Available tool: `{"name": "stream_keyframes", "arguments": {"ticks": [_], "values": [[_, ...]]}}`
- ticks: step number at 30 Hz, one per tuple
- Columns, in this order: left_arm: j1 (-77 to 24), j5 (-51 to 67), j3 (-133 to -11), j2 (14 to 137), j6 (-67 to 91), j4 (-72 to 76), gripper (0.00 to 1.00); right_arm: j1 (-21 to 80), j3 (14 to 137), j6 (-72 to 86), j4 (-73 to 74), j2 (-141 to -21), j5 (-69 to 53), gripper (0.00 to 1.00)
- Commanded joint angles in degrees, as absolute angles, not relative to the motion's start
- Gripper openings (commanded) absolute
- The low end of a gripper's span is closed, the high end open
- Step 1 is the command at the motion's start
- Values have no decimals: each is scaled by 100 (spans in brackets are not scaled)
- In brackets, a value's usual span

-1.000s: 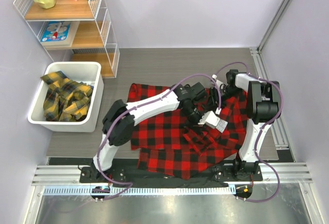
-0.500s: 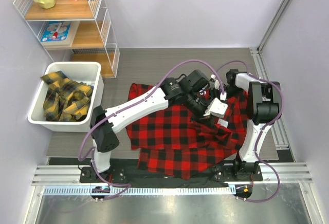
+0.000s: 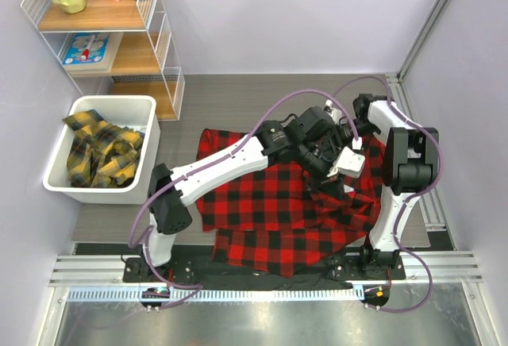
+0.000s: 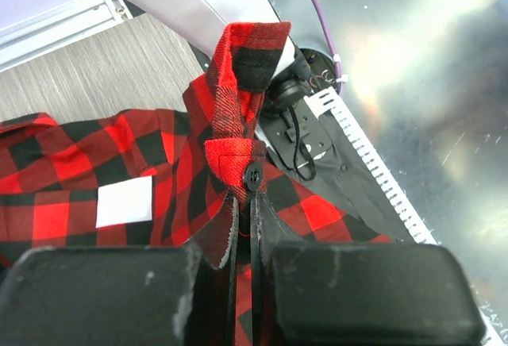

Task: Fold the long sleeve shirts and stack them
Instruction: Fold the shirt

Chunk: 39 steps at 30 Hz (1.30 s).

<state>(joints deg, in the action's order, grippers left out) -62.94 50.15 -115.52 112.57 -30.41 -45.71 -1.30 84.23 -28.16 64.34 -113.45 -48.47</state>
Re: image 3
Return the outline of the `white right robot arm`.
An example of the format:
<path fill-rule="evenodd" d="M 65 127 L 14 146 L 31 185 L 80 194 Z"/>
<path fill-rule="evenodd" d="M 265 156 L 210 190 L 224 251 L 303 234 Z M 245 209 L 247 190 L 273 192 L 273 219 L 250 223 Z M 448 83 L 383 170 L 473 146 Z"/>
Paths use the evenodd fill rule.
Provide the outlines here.
<path fill-rule="evenodd" d="M 415 204 L 437 181 L 439 132 L 413 122 L 383 96 L 361 94 L 353 109 L 357 126 L 384 144 L 379 216 L 357 258 L 362 275 L 383 278 L 400 268 L 400 236 Z"/>

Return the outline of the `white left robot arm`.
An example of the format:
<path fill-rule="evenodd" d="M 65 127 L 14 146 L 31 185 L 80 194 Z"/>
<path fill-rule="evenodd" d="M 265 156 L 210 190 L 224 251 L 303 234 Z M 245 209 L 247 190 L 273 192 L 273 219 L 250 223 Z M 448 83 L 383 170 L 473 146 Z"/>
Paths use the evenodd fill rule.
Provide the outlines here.
<path fill-rule="evenodd" d="M 190 225 L 188 206 L 244 175 L 294 161 L 309 173 L 311 187 L 342 196 L 344 176 L 337 163 L 346 146 L 340 131 L 346 117 L 333 104 L 313 106 L 284 121 L 263 120 L 238 141 L 194 163 L 154 167 L 148 190 L 152 229 L 144 241 L 142 273 L 153 282 L 163 280 L 175 237 Z"/>

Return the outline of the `red black plaid shirt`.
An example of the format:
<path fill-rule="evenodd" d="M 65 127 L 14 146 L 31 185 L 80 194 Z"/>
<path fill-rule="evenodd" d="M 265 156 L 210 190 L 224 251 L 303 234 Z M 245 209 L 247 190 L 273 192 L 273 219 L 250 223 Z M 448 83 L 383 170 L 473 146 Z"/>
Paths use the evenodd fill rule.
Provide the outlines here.
<path fill-rule="evenodd" d="M 384 145 L 363 138 L 367 157 L 352 191 L 337 199 L 309 190 L 296 163 L 278 164 L 226 183 L 196 205 L 215 233 L 214 261 L 291 277 L 366 236 L 379 215 Z"/>

